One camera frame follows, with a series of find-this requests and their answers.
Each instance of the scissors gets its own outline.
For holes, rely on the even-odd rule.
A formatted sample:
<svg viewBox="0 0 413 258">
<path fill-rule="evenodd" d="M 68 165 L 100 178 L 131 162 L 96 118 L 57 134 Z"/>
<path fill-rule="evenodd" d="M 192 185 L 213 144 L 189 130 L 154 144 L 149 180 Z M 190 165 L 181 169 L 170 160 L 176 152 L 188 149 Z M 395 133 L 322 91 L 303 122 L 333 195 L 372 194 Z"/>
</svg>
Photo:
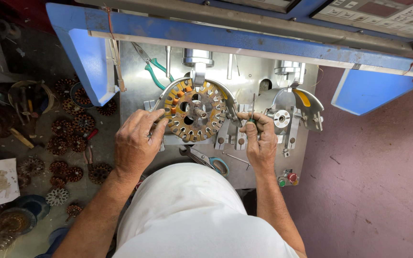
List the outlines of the scissors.
<svg viewBox="0 0 413 258">
<path fill-rule="evenodd" d="M 165 67 L 163 67 L 161 64 L 159 64 L 157 62 L 157 58 L 151 59 L 148 54 L 146 54 L 146 52 L 135 42 L 132 42 L 133 46 L 135 47 L 136 51 L 138 52 L 138 54 L 141 56 L 141 58 L 147 63 L 147 65 L 145 66 L 145 70 L 149 71 L 149 73 L 151 74 L 152 80 L 154 81 L 154 83 L 161 88 L 162 90 L 165 89 L 165 86 L 163 86 L 159 80 L 157 80 L 156 75 L 154 74 L 154 71 L 152 70 L 151 67 L 151 63 L 153 65 L 155 65 L 157 68 L 161 69 L 164 73 L 167 73 L 167 70 Z M 173 76 L 170 74 L 170 81 L 173 82 Z"/>
<path fill-rule="evenodd" d="M 179 153 L 182 156 L 188 156 L 191 159 L 193 159 L 195 162 L 197 162 L 198 164 L 214 169 L 216 172 L 220 173 L 223 177 L 226 177 L 227 175 L 229 175 L 229 167 L 227 166 L 226 162 L 224 162 L 220 158 L 208 157 L 200 153 L 198 150 L 191 148 L 188 145 L 184 145 L 184 147 L 186 148 L 185 150 L 183 150 L 182 148 L 179 149 Z"/>
</svg>

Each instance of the hand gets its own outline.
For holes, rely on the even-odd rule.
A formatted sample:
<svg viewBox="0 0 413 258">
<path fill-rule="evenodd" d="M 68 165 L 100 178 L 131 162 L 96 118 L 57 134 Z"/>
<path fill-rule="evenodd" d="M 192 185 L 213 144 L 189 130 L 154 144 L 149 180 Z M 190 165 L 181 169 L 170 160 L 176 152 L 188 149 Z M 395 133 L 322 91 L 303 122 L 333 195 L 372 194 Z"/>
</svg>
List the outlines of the hand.
<svg viewBox="0 0 413 258">
<path fill-rule="evenodd" d="M 140 179 L 141 174 L 160 150 L 168 119 L 154 122 L 164 114 L 164 109 L 152 112 L 138 109 L 127 118 L 115 135 L 114 163 L 122 179 Z"/>
<path fill-rule="evenodd" d="M 251 117 L 249 113 L 238 113 L 239 118 L 248 120 Z M 248 136 L 248 146 L 246 156 L 253 166 L 256 176 L 274 175 L 273 164 L 275 163 L 275 154 L 277 152 L 278 138 L 273 128 L 273 120 L 261 113 L 254 113 L 256 124 L 246 122 L 245 126 L 240 128 L 240 132 Z M 257 140 L 257 131 L 261 133 L 261 139 Z"/>
</svg>

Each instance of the screwdriver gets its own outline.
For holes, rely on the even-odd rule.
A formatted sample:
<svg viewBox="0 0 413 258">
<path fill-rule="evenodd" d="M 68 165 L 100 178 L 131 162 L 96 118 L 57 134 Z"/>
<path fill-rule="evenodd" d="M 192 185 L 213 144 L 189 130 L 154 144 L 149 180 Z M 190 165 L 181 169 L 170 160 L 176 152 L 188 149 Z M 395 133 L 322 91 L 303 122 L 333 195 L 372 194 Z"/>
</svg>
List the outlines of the screwdriver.
<svg viewBox="0 0 413 258">
<path fill-rule="evenodd" d="M 255 97 L 256 97 L 256 93 L 253 93 L 253 103 L 251 104 L 251 118 L 248 120 L 249 122 L 253 122 L 254 124 L 256 124 L 256 120 L 253 118 Z"/>
</svg>

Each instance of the white shirt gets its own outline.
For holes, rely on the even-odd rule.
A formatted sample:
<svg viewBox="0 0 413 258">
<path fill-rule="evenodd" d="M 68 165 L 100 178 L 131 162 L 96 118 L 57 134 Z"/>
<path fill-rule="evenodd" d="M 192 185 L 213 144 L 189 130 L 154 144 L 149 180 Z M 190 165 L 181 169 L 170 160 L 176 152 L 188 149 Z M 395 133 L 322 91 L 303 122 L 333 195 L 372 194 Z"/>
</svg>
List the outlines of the white shirt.
<svg viewBox="0 0 413 258">
<path fill-rule="evenodd" d="M 153 173 L 118 229 L 113 258 L 298 258 L 265 220 L 248 216 L 231 184 L 195 163 Z"/>
</svg>

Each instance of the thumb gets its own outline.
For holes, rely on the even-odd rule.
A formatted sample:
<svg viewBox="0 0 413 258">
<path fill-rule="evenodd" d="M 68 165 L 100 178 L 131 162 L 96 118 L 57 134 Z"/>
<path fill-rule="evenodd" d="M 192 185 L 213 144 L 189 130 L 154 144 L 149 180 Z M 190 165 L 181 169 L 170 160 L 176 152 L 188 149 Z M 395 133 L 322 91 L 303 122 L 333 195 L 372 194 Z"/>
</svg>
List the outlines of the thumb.
<svg viewBox="0 0 413 258">
<path fill-rule="evenodd" d="M 165 132 L 165 126 L 167 126 L 167 124 L 167 118 L 163 118 L 157 123 L 154 131 L 152 132 L 151 138 L 148 141 L 149 145 L 160 145 L 160 143 L 162 142 L 163 134 Z"/>
<path fill-rule="evenodd" d="M 257 144 L 257 128 L 253 122 L 246 122 L 246 135 L 248 136 L 248 148 L 259 148 Z"/>
</svg>

